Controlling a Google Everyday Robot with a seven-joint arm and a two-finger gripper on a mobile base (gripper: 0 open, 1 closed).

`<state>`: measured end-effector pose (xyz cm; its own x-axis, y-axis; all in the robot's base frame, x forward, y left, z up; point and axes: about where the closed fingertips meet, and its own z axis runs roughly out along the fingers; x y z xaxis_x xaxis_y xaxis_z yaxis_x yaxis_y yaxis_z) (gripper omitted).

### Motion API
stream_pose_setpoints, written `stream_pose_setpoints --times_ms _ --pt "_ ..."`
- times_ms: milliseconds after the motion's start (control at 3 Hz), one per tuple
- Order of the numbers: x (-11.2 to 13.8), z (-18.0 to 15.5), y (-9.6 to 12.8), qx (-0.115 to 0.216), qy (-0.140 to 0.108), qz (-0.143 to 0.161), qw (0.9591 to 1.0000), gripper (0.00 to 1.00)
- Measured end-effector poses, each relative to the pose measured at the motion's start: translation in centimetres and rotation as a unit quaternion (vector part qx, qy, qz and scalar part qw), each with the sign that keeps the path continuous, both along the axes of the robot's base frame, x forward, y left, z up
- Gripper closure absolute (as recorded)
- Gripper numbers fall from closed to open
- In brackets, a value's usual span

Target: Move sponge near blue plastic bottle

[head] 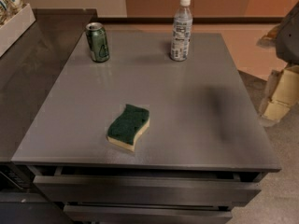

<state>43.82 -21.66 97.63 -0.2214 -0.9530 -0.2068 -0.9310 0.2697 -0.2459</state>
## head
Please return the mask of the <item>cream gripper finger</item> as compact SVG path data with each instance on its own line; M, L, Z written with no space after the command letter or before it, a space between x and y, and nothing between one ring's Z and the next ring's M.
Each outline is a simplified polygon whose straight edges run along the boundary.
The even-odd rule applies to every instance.
M279 123L299 103L299 65L288 64L273 70L267 80L259 106L259 121L264 127Z

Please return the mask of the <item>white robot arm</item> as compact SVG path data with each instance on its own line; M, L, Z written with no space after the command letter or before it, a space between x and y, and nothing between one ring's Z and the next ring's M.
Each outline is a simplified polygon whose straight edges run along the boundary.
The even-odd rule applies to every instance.
M260 123L271 127L299 102L299 2L263 40L272 40L277 57L287 63L281 71L271 72L259 106Z

